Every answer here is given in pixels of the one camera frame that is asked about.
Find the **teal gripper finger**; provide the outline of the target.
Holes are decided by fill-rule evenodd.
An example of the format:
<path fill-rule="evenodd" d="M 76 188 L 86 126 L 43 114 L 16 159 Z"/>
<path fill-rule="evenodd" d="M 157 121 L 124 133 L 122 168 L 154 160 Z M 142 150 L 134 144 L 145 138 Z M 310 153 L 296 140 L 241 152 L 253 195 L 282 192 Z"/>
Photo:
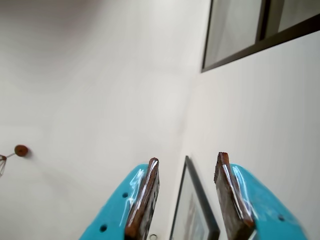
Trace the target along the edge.
<path fill-rule="evenodd" d="M 153 157 L 127 175 L 80 239 L 146 240 L 159 189 L 159 160 Z"/>
<path fill-rule="evenodd" d="M 229 240 L 305 240 L 297 218 L 254 175 L 219 152 L 214 173 Z"/>

